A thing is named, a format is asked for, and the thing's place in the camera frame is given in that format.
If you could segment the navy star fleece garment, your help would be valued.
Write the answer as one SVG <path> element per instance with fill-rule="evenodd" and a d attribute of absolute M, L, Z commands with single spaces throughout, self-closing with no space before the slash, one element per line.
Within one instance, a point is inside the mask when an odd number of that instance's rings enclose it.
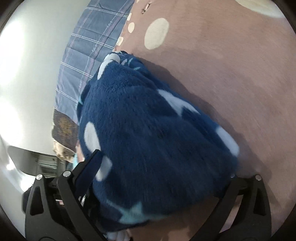
<path fill-rule="evenodd" d="M 102 153 L 92 190 L 108 240 L 219 192 L 237 167 L 229 133 L 124 51 L 88 81 L 77 119 L 82 155 Z"/>

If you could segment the light blue blanket edge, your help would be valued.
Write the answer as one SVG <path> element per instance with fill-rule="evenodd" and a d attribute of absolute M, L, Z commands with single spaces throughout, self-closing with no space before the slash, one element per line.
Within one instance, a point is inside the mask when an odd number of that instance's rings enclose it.
<path fill-rule="evenodd" d="M 73 162 L 72 162 L 72 169 L 74 170 L 78 164 L 79 164 L 78 155 L 77 155 L 77 153 L 75 153 L 75 155 L 73 157 Z"/>

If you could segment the dark floral pillow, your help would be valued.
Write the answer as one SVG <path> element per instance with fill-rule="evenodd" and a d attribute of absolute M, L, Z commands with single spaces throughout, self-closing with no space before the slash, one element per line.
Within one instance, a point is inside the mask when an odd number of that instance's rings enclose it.
<path fill-rule="evenodd" d="M 78 125 L 54 109 L 52 122 L 53 151 L 60 160 L 73 162 L 78 140 Z"/>

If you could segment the white bedside shelf unit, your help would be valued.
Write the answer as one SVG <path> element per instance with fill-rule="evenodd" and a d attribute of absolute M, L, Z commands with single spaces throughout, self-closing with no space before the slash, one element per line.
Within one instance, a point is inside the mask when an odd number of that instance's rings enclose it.
<path fill-rule="evenodd" d="M 56 177 L 66 170 L 66 164 L 54 155 L 37 153 L 14 146 L 8 147 L 8 154 L 21 172 L 37 176 Z"/>

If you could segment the blue plaid pillow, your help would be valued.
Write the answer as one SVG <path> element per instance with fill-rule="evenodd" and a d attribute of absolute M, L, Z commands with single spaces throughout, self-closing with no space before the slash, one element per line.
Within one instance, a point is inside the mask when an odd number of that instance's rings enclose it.
<path fill-rule="evenodd" d="M 77 123 L 76 107 L 86 83 L 112 52 L 133 1 L 90 1 L 79 18 L 62 57 L 55 109 Z"/>

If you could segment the pink polka dot bedsheet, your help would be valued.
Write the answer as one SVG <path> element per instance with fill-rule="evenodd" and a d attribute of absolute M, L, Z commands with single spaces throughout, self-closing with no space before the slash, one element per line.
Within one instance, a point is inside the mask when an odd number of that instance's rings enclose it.
<path fill-rule="evenodd" d="M 135 1 L 117 50 L 132 53 L 236 140 L 259 173 L 272 231 L 295 205 L 295 32 L 273 1 Z"/>

